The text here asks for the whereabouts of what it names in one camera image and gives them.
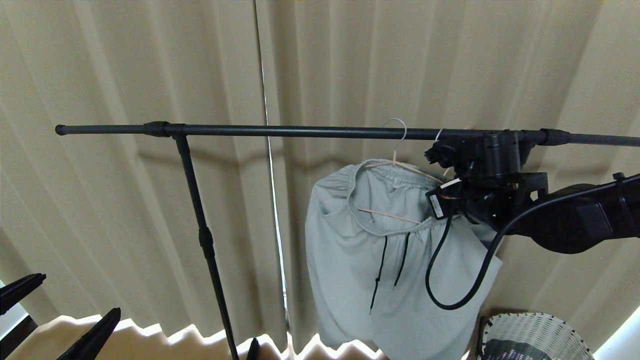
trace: horizontal rod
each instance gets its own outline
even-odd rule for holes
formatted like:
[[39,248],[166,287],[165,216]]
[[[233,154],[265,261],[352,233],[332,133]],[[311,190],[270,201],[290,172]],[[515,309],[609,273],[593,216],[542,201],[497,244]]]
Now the horizontal rod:
[[[244,125],[191,125],[150,122],[144,125],[83,125],[56,126],[59,135],[69,134],[145,134],[167,137],[173,135],[209,136],[280,136],[302,138],[359,138],[400,139],[404,129],[398,127],[336,127],[336,126],[244,126]],[[500,133],[499,130],[462,129],[407,129],[407,140],[448,140],[473,138]],[[520,141],[538,145],[562,145],[583,143],[592,145],[617,145],[640,147],[640,138],[633,136],[571,134],[555,129],[521,130]]]

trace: curtain gap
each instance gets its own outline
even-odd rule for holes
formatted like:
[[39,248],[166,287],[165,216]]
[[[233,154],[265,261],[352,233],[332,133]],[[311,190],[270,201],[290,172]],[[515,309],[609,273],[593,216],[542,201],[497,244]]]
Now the curtain gap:
[[[262,63],[262,48],[260,47],[260,30],[258,25],[258,7],[253,0],[253,16],[255,19],[255,39],[258,50],[258,60],[260,61],[260,86],[262,87],[262,96],[264,99],[264,122],[269,125],[269,112],[267,111],[267,92],[264,89],[264,67]],[[289,309],[287,308],[287,282],[284,274],[284,259],[282,257],[282,238],[280,237],[280,223],[278,222],[278,205],[276,203],[276,187],[273,177],[273,157],[271,155],[271,137],[267,136],[267,148],[269,151],[269,176],[271,177],[271,198],[273,201],[273,221],[275,223],[276,242],[278,243],[278,260],[280,265],[280,276],[282,279],[282,298],[284,300],[284,313],[287,331],[289,330]]]

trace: vertical pole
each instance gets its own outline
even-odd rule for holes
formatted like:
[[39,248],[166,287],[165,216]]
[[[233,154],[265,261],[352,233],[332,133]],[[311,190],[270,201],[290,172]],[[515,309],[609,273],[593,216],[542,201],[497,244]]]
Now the vertical pole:
[[225,332],[227,333],[227,342],[229,344],[229,350],[231,350],[231,358],[233,360],[239,360],[236,342],[234,341],[234,333],[231,329],[229,311],[227,310],[227,302],[225,301],[225,294],[222,290],[222,282],[220,281],[220,274],[218,273],[216,255],[213,250],[213,236],[211,235],[209,227],[207,227],[207,221],[204,217],[204,210],[202,209],[202,201],[200,200],[196,174],[193,170],[193,162],[191,161],[191,151],[189,150],[187,136],[173,135],[172,137],[178,145],[178,152],[180,152],[180,157],[182,158],[182,166],[184,167],[184,174],[187,177],[187,184],[189,185],[189,193],[191,194],[193,209],[195,210],[196,219],[198,220],[198,239],[200,240],[202,252],[207,260],[207,265],[209,266],[209,274],[211,275],[213,290],[216,293],[216,300],[218,301],[218,307],[220,308],[222,324],[225,327]]

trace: black pointed object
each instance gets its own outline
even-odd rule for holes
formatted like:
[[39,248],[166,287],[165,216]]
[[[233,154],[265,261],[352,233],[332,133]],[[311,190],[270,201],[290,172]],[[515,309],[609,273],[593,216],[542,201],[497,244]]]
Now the black pointed object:
[[45,274],[31,274],[0,288],[0,315],[4,315],[20,300],[42,285],[46,278]]
[[94,360],[120,322],[120,313],[119,307],[111,309],[58,360]]
[[258,360],[258,352],[260,352],[260,343],[258,339],[253,338],[251,346],[249,346],[249,352],[246,353],[246,360]]

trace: curtain fold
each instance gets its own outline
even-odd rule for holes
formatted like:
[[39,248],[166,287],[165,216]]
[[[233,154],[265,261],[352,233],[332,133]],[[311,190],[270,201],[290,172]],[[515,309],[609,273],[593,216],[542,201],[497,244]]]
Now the curtain fold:
[[[618,2],[258,2],[269,124],[539,129],[638,136],[640,6]],[[435,171],[431,142],[399,159]],[[393,140],[272,139],[290,326],[315,333],[304,221],[313,184],[340,167],[389,158]],[[528,171],[550,189],[640,170],[638,149],[538,147]],[[640,245],[607,241],[565,256],[514,236],[485,304],[568,320],[599,347],[640,304]]]
[[[0,273],[38,322],[123,309],[222,329],[175,142],[56,124],[264,125],[251,2],[0,5]],[[268,146],[189,137],[236,338],[286,347]]]

